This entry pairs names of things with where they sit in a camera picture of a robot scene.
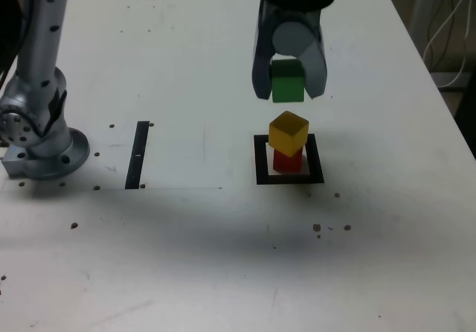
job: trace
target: stacked cubes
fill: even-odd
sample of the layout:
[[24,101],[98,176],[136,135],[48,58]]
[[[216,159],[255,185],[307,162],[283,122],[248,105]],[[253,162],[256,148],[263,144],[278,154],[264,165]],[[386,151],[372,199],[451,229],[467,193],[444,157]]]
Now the stacked cubes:
[[300,171],[308,131],[309,122],[290,111],[283,112],[269,124],[268,142],[274,148],[274,170]]

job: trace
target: red cube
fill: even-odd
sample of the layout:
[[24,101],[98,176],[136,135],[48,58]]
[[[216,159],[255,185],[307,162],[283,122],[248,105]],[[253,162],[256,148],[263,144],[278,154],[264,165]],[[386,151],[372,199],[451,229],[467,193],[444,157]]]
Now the red cube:
[[300,172],[303,158],[303,148],[293,157],[288,157],[278,150],[274,150],[273,169],[277,172]]

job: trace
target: black tape strip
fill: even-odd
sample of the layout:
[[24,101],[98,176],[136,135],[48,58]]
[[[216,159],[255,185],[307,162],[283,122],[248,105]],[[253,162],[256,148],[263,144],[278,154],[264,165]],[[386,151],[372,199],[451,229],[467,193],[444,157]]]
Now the black tape strip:
[[142,164],[146,153],[149,122],[138,121],[135,129],[134,144],[132,145],[131,159],[127,171],[125,189],[139,189],[141,183]]

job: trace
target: cable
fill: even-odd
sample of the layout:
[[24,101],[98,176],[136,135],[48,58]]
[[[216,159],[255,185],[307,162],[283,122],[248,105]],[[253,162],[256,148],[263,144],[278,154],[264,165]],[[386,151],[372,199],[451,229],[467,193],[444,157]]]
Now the cable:
[[[441,9],[443,8],[443,5],[445,3],[445,0],[441,0],[440,1],[440,4],[438,5],[438,8],[437,10],[435,11],[433,17],[431,18],[430,20],[430,24],[428,25],[428,28],[426,30],[426,40],[428,42],[430,42],[430,31],[431,31],[431,27],[433,26],[433,23],[434,23],[434,20],[437,18],[438,16],[438,13],[441,11]],[[428,69],[431,71],[431,68],[433,67],[433,48],[431,47],[430,45],[430,65],[428,66]]]
[[[454,0],[451,0],[451,10],[454,10]],[[443,49],[443,52],[441,53],[437,63],[433,67],[430,67],[430,71],[435,71],[438,68],[438,65],[443,61],[443,59],[445,59],[446,52],[448,51],[449,41],[451,39],[451,34],[453,33],[453,26],[454,26],[454,16],[452,16],[451,18],[449,32],[448,32],[448,35],[446,36],[445,48]]]
[[34,0],[28,0],[27,1],[27,14],[24,16],[24,25],[22,25],[21,33],[20,33],[20,40],[19,43],[16,47],[15,54],[13,55],[12,59],[10,60],[10,64],[5,68],[3,72],[3,76],[0,79],[0,90],[3,87],[3,84],[5,83],[5,80],[7,79],[8,72],[10,71],[13,63],[15,62],[15,58],[20,52],[20,49],[25,43],[25,40],[28,37],[28,34],[30,33],[30,27],[31,27],[31,21],[33,18],[33,7],[34,7]]
[[433,37],[431,38],[430,42],[428,43],[428,45],[426,46],[425,48],[425,52],[423,53],[423,62],[425,62],[425,58],[426,58],[426,54],[428,53],[428,49],[430,48],[430,45],[431,43],[435,40],[435,38],[440,34],[440,32],[443,30],[443,28],[446,26],[446,24],[448,24],[448,21],[452,18],[452,16],[454,16],[454,14],[456,13],[456,11],[458,11],[460,9],[460,5],[463,3],[464,0],[459,0],[459,2],[456,4],[456,7],[453,9],[453,11],[451,12],[451,14],[448,16],[448,18],[444,21],[444,23],[441,25],[440,28],[438,28],[438,31],[433,35]]
[[449,83],[447,83],[443,86],[438,86],[438,89],[442,89],[442,88],[445,88],[445,87],[450,86],[451,84],[453,84],[456,80],[458,80],[458,78],[461,76],[461,73],[464,70],[464,66],[466,64],[466,40],[468,39],[469,29],[470,29],[470,26],[471,26],[471,9],[472,9],[472,7],[473,7],[473,0],[469,0],[468,19],[466,20],[466,33],[464,34],[464,39],[463,39],[463,63],[461,63],[461,69],[452,81],[450,81]]

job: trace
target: wooden block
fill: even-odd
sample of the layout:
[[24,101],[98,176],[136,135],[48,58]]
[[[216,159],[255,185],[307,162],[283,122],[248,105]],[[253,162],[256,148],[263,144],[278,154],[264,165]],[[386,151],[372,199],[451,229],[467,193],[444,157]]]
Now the wooden block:
[[299,172],[303,162],[303,148],[293,157],[288,157],[278,150],[274,150],[273,170],[277,172]]
[[285,111],[269,124],[268,143],[275,150],[293,157],[307,141],[309,122]]
[[271,86],[274,103],[302,103],[304,101],[304,70],[300,61],[273,60]]

